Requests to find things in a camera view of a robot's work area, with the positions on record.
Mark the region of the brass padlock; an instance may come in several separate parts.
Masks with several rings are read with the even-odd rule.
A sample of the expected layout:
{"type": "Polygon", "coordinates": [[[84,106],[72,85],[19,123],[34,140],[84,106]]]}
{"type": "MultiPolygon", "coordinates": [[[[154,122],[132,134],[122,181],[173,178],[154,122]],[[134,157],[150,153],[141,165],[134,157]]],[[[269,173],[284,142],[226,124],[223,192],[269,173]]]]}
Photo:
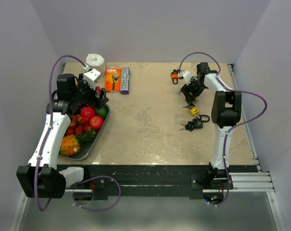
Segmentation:
{"type": "Polygon", "coordinates": [[[184,93],[183,93],[181,90],[178,92],[178,96],[179,96],[181,99],[183,99],[183,100],[186,101],[186,97],[185,97],[184,93]]]}

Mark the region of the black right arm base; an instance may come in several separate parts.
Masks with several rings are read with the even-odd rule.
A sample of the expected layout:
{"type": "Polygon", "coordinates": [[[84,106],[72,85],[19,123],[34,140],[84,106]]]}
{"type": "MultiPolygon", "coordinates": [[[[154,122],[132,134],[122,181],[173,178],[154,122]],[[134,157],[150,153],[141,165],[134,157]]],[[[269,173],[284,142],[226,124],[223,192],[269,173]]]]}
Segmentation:
{"type": "Polygon", "coordinates": [[[232,178],[225,170],[206,170],[190,176],[193,190],[214,190],[214,192],[202,193],[205,201],[211,204],[218,204],[224,200],[227,189],[233,189],[232,178]]]}

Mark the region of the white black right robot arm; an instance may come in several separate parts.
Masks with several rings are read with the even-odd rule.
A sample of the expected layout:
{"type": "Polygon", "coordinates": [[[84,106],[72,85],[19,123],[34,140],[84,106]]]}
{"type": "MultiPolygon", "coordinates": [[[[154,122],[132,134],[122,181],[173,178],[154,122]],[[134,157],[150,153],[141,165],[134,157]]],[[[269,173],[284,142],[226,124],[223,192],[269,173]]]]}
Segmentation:
{"type": "Polygon", "coordinates": [[[215,147],[205,182],[209,188],[217,189],[222,178],[228,177],[230,140],[241,119],[242,94],[228,87],[208,63],[197,65],[195,77],[189,71],[179,71],[178,77],[185,81],[181,91],[187,103],[192,103],[205,89],[214,94],[211,119],[215,125],[215,147]]]}

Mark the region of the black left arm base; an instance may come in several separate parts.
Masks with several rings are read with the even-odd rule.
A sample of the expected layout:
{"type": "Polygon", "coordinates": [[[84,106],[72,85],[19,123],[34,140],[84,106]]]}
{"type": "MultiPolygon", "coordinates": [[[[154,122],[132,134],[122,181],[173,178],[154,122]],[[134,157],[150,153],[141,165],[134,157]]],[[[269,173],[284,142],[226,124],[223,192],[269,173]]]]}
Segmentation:
{"type": "Polygon", "coordinates": [[[75,183],[71,188],[79,193],[89,193],[92,200],[95,201],[108,200],[108,189],[114,186],[114,180],[104,175],[101,176],[100,173],[94,173],[91,166],[83,167],[83,169],[83,179],[81,182],[75,183]]]}

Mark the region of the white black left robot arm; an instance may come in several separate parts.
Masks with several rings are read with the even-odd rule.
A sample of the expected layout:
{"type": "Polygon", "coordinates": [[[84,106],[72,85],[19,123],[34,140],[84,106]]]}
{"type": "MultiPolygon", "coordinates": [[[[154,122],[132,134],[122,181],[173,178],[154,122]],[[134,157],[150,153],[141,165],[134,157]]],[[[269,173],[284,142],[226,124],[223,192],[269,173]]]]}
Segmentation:
{"type": "Polygon", "coordinates": [[[82,167],[57,170],[57,158],[61,143],[73,116],[83,105],[101,109],[107,102],[106,90],[96,90],[101,77],[92,69],[78,77],[62,74],[57,77],[57,90],[47,105],[45,127],[34,154],[26,166],[19,166],[17,178],[27,197],[61,198],[66,188],[76,185],[81,189],[91,183],[90,175],[82,167]]]}

